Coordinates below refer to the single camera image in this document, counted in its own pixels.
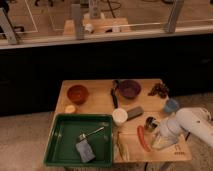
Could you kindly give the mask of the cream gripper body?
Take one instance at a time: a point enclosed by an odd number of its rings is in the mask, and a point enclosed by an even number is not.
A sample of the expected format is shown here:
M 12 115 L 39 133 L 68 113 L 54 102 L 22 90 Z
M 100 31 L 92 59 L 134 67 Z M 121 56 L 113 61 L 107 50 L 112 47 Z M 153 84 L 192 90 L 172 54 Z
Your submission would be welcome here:
M 179 141 L 182 128 L 172 119 L 164 119 L 157 127 L 157 132 L 153 137 L 151 147 L 155 150 L 168 148 Z

